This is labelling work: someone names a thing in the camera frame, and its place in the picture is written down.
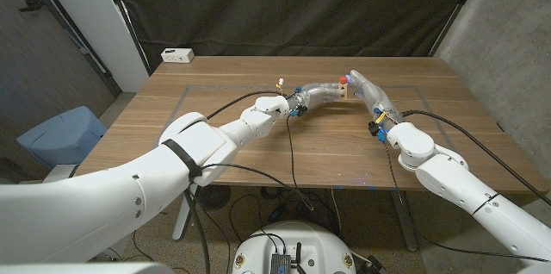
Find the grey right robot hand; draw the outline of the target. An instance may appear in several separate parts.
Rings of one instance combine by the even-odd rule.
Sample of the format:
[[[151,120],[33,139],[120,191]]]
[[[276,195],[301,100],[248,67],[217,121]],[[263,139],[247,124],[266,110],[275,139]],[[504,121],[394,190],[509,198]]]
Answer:
[[[347,79],[349,84],[356,87],[355,95],[365,103],[373,122],[382,133],[387,134],[392,128],[404,121],[402,114],[393,105],[382,88],[370,82],[356,70],[351,70]]]

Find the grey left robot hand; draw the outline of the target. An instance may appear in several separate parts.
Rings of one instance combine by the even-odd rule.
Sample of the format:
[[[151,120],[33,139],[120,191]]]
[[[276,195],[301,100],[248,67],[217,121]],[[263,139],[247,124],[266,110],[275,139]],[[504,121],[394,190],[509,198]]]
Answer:
[[[287,98],[291,116],[302,116],[322,103],[337,101],[344,94],[339,83],[312,83],[301,86]]]

